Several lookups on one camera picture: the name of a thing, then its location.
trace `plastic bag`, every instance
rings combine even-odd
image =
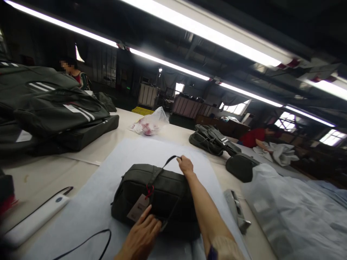
[[[169,124],[169,120],[163,107],[158,107],[153,114],[146,115],[131,125],[130,130],[138,134],[156,135],[167,124]]]

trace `red string tag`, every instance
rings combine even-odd
[[[151,196],[151,195],[153,194],[153,192],[154,192],[154,186],[152,185],[152,187],[149,187],[149,188],[148,188],[148,185],[146,185],[146,189],[147,189],[147,196],[145,197],[145,200],[146,200],[149,196]]]

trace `woman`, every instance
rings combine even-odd
[[[78,70],[77,61],[73,58],[67,57],[60,61],[62,68],[70,74],[81,85],[80,89],[90,90],[90,80],[87,74]]]
[[[244,260],[234,237],[222,220],[218,209],[193,171],[192,162],[182,155],[177,158],[180,169],[187,178],[192,192],[195,212],[208,260]],[[151,205],[132,227],[115,260],[143,260],[151,253],[162,223],[148,215]]]

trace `red shirt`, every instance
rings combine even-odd
[[[241,136],[240,140],[244,146],[253,148],[257,146],[256,139],[265,141],[265,129],[256,128],[248,131],[246,134]]]

